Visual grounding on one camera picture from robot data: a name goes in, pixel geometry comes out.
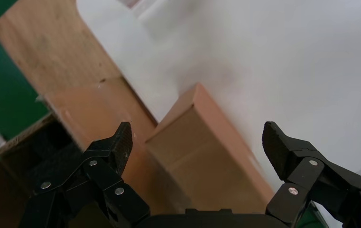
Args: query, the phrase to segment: brown cardboard box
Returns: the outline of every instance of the brown cardboard box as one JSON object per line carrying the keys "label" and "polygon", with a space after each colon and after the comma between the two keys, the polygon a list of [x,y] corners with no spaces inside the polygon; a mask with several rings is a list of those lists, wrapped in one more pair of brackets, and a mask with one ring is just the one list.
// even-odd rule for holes
{"label": "brown cardboard box", "polygon": [[247,144],[201,84],[178,99],[147,149],[199,210],[262,213],[274,194]]}

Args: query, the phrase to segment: wooden plank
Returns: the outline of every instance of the wooden plank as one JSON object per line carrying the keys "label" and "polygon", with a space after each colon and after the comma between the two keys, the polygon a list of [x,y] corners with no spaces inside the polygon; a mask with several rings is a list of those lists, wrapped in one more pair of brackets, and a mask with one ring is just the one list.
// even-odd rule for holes
{"label": "wooden plank", "polygon": [[122,121],[130,122],[133,150],[123,173],[152,214],[184,212],[189,200],[150,153],[145,140],[156,122],[123,78],[45,95],[45,100],[78,145],[111,137]]}
{"label": "wooden plank", "polygon": [[46,125],[50,124],[51,122],[55,121],[55,117],[52,113],[47,114],[40,120],[36,121],[33,125],[31,125],[29,128],[25,129],[23,132],[21,132],[16,137],[9,140],[6,144],[4,144],[2,147],[0,147],[0,157],[2,155],[7,155],[8,153],[11,153],[15,151],[17,148],[17,145],[24,141],[26,138],[30,137],[34,133],[38,132],[40,129],[45,127]]}
{"label": "wooden plank", "polygon": [[0,17],[0,43],[41,95],[121,76],[75,0],[18,0]]}

